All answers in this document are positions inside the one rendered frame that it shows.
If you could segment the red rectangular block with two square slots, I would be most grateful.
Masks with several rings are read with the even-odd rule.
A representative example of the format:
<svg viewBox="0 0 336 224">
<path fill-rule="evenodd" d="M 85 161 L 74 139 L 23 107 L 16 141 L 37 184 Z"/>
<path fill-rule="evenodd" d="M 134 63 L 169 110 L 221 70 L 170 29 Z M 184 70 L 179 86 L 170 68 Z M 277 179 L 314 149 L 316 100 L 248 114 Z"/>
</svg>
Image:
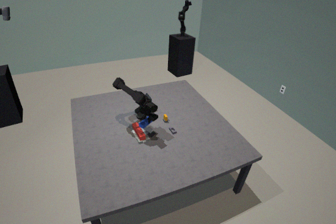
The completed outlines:
<svg viewBox="0 0 336 224">
<path fill-rule="evenodd" d="M 140 139 L 140 141 L 146 140 L 145 139 L 145 134 L 141 130 L 141 127 L 139 127 L 139 124 L 137 122 L 133 123 L 133 129 L 135 130 L 135 132 L 136 132 L 138 138 Z"/>
</svg>

